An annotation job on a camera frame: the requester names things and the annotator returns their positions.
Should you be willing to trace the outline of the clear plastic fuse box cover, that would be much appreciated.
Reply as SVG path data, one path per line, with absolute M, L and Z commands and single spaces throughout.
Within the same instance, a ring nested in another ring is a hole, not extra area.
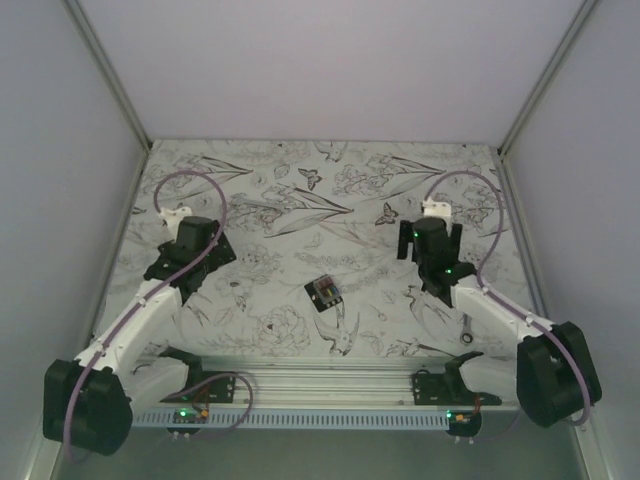
M 324 275 L 313 281 L 316 297 L 323 305 L 336 304 L 342 301 L 340 291 L 333 279 Z

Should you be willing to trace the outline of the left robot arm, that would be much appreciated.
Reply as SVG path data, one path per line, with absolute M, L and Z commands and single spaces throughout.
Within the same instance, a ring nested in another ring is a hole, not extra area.
M 137 363 L 152 337 L 181 317 L 204 280 L 235 261 L 219 221 L 187 215 L 143 275 L 125 311 L 72 360 L 55 360 L 44 376 L 43 436 L 103 456 L 125 442 L 136 415 L 204 389 L 199 356 L 168 347 L 146 366 Z

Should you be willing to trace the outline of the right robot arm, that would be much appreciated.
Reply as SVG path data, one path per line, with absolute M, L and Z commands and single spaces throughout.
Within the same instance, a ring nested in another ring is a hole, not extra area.
M 572 322 L 553 323 L 493 290 L 479 270 L 459 258 L 462 227 L 438 217 L 403 220 L 397 257 L 411 259 L 420 290 L 446 307 L 506 336 L 515 352 L 498 360 L 481 351 L 445 365 L 443 391 L 452 403 L 515 401 L 536 425 L 585 423 L 602 388 L 584 333 Z

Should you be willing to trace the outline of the black fuse box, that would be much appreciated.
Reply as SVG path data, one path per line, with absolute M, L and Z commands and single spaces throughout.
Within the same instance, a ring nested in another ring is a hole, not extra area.
M 341 293 L 329 275 L 321 276 L 304 286 L 316 311 L 322 313 L 343 302 Z

